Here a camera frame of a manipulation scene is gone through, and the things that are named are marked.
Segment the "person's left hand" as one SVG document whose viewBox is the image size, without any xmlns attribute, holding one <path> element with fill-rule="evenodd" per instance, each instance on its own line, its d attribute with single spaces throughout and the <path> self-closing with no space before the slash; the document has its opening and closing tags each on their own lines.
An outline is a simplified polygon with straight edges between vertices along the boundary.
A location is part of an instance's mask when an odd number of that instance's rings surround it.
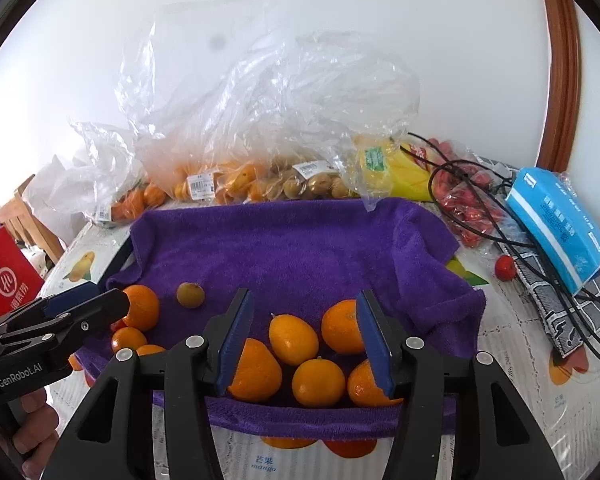
<svg viewBox="0 0 600 480">
<path fill-rule="evenodd" d="M 20 402 L 27 416 L 12 438 L 12 443 L 22 455 L 32 452 L 21 466 L 23 477 L 39 479 L 59 440 L 59 416 L 48 404 L 45 389 L 38 389 L 23 396 Z"/>
</svg>

